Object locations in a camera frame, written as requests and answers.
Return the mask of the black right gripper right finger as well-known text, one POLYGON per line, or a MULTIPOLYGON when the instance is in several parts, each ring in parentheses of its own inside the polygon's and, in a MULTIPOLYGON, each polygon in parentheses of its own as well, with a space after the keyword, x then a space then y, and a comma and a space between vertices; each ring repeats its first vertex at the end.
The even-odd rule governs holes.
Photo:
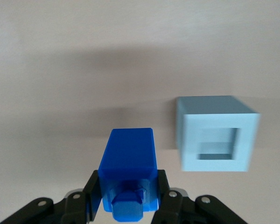
POLYGON ((194 201, 169 187, 165 170, 158 170, 160 204, 153 224, 245 224, 246 221, 211 195, 194 201))

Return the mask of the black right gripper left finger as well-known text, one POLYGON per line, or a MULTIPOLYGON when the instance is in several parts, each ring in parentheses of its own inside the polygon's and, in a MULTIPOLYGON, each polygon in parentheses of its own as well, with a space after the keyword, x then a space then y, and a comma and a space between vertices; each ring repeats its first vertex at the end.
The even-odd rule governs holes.
POLYGON ((1 221, 2 224, 88 224, 101 202, 98 171, 93 171, 83 189, 73 190, 60 202, 37 198, 1 221))

